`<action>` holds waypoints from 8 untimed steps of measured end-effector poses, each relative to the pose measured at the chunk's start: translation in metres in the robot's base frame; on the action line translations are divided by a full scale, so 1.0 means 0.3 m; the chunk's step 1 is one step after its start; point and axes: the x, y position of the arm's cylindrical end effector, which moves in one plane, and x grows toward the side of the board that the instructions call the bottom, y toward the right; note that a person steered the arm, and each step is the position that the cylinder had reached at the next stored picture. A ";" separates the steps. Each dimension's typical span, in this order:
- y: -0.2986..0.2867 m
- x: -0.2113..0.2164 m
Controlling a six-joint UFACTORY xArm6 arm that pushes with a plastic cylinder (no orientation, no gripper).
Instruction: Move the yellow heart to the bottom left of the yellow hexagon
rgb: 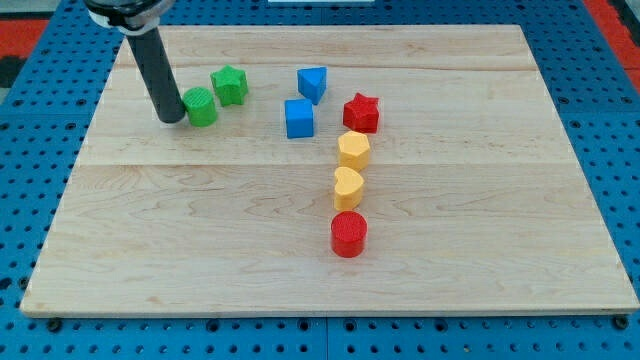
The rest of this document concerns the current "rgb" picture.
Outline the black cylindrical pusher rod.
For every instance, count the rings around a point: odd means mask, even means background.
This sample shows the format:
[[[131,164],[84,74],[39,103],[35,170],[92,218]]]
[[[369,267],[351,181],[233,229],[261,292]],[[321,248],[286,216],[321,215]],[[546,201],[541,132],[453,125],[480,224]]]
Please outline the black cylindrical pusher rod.
[[[185,107],[159,30],[128,35],[127,41],[158,119],[166,124],[180,122]]]

